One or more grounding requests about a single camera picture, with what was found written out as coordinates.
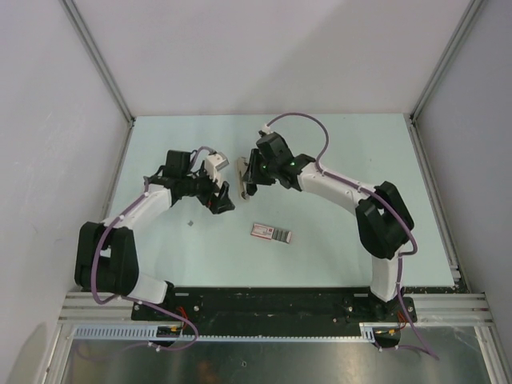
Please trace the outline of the white stapler top cover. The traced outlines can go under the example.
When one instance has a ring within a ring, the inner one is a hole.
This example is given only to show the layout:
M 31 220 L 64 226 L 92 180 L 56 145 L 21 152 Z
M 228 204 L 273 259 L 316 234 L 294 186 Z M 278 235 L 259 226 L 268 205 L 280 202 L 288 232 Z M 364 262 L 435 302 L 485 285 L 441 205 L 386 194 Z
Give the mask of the white stapler top cover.
M 236 175 L 237 177 L 240 175 L 242 180 L 244 181 L 244 175 L 248 168 L 248 162 L 246 157 L 239 157 L 235 162 Z

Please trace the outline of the red white staple box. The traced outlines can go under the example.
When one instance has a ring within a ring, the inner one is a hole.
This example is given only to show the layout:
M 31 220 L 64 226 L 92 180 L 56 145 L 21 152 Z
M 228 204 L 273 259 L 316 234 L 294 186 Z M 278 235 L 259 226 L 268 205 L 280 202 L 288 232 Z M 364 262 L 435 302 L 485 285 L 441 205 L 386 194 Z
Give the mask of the red white staple box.
M 291 242 L 292 232 L 274 226 L 255 223 L 253 224 L 250 235 L 269 241 L 277 241 L 289 244 Z

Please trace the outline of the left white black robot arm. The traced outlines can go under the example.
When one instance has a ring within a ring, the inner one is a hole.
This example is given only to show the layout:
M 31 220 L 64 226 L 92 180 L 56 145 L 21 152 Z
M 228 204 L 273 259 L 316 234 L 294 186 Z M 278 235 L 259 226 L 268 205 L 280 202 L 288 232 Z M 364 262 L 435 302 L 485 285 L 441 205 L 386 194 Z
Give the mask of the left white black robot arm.
M 208 148 L 195 170 L 200 152 L 168 151 L 165 163 L 144 177 L 142 193 L 127 208 L 101 222 L 82 225 L 74 269 L 80 287 L 148 302 L 150 312 L 161 320 L 175 314 L 177 301 L 168 295 L 172 284 L 140 271 L 135 235 L 182 198 L 196 198 L 212 214 L 234 209 L 229 183 L 221 173 L 228 158 Z

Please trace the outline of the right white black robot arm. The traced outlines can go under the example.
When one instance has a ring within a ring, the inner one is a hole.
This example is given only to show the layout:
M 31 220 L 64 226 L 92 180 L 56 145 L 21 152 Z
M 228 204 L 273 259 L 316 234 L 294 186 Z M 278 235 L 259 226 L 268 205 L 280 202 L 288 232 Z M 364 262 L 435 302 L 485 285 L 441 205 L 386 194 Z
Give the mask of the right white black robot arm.
M 383 182 L 371 186 L 321 168 L 307 154 L 293 155 L 275 132 L 261 133 L 250 155 L 236 161 L 239 194 L 248 200 L 259 186 L 280 184 L 286 189 L 317 195 L 353 214 L 363 248 L 372 257 L 370 314 L 387 321 L 398 311 L 395 297 L 401 282 L 402 248 L 413 240 L 414 221 L 398 188 Z

